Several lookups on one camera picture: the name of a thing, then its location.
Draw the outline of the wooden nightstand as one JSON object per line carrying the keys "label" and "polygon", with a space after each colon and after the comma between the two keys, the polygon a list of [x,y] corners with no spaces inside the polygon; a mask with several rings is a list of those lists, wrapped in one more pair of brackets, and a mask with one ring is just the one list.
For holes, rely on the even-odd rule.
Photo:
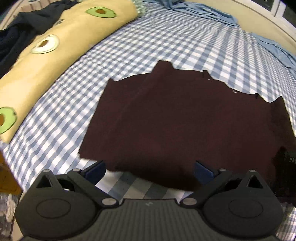
{"label": "wooden nightstand", "polygon": [[0,166],[0,190],[3,193],[13,194],[19,196],[22,189],[15,180],[9,166],[6,164],[3,154],[1,153],[1,166]]}

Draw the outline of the dark navy garment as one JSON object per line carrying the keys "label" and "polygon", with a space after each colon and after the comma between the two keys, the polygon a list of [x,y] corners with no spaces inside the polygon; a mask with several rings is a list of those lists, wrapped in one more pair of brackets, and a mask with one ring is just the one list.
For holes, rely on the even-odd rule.
{"label": "dark navy garment", "polygon": [[63,11],[78,1],[56,1],[43,9],[20,12],[10,25],[1,30],[1,76],[16,62],[19,54],[35,39],[53,27]]}

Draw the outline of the window with white frame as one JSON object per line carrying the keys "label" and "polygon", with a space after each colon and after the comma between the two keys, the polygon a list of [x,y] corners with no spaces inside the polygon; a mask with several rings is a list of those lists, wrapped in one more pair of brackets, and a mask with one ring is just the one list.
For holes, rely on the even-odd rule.
{"label": "window with white frame", "polygon": [[295,1],[277,1],[277,0],[253,0],[238,1],[249,6],[252,9],[259,7],[267,10],[272,16],[283,21],[285,24],[295,27]]}

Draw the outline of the maroon vintage league sweatshirt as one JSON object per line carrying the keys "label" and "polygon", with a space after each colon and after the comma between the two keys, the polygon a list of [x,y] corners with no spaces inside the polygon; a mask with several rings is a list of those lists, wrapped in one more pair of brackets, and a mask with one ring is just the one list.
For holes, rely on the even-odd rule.
{"label": "maroon vintage league sweatshirt", "polygon": [[108,80],[79,155],[183,190],[200,184],[196,161],[235,173],[254,169],[280,201],[295,203],[295,165],[279,157],[294,150],[282,97],[267,102],[206,71],[159,61],[150,73]]}

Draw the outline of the blue star curtain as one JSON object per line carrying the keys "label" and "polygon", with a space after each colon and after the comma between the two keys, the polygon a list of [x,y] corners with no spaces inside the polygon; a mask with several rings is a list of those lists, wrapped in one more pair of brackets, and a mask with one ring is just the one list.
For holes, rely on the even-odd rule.
{"label": "blue star curtain", "polygon": [[282,65],[284,65],[291,73],[291,75],[295,78],[295,70],[296,70],[296,58],[295,55],[291,52],[287,51],[280,44],[278,44],[274,40],[267,39],[255,33],[251,33],[255,38],[258,44],[260,44],[263,48],[273,54],[274,57]]}
{"label": "blue star curtain", "polygon": [[178,11],[181,13],[187,13],[190,15],[198,16],[205,19],[215,20],[220,23],[226,24],[230,27],[239,27],[238,20],[228,13],[215,9],[201,3],[193,3],[188,1],[172,1],[172,0],[160,0],[160,1],[144,1],[146,3],[158,3],[164,6],[166,9],[172,11]]}

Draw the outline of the green checkered pillow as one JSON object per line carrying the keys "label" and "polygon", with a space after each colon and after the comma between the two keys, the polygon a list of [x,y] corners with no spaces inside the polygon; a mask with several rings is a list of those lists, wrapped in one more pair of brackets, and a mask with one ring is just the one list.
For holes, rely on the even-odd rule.
{"label": "green checkered pillow", "polygon": [[147,8],[143,0],[131,0],[131,1],[135,5],[138,15],[144,16],[147,11]]}

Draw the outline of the yellow avocado print quilt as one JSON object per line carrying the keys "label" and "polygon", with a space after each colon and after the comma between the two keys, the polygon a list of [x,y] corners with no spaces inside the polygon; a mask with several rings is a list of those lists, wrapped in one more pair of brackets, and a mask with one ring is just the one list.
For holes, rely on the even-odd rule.
{"label": "yellow avocado print quilt", "polygon": [[77,59],[138,15],[133,1],[81,1],[63,11],[1,78],[1,141],[11,141],[38,99]]}

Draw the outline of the right blue star curtain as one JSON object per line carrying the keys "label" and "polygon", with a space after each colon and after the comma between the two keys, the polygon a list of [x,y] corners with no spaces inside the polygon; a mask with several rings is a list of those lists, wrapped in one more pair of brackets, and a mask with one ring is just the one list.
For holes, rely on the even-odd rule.
{"label": "right blue star curtain", "polygon": [[282,65],[284,65],[291,73],[291,75],[295,78],[295,70],[296,70],[296,58],[295,55],[291,52],[287,51],[280,44],[278,44],[274,40],[267,39],[255,33],[251,33],[255,38],[258,44],[260,44],[263,48],[273,54],[274,57]]}

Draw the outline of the left blue star curtain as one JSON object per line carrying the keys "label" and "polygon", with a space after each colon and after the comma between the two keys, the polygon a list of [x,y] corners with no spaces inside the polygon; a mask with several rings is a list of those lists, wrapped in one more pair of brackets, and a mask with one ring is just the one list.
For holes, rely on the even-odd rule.
{"label": "left blue star curtain", "polygon": [[198,16],[205,19],[215,20],[220,23],[226,24],[230,27],[239,27],[238,20],[228,13],[215,9],[201,3],[193,3],[188,1],[172,1],[172,0],[160,0],[160,1],[144,1],[146,3],[158,3],[164,6],[166,9],[172,11],[178,11],[181,13],[187,13],[190,15]]}

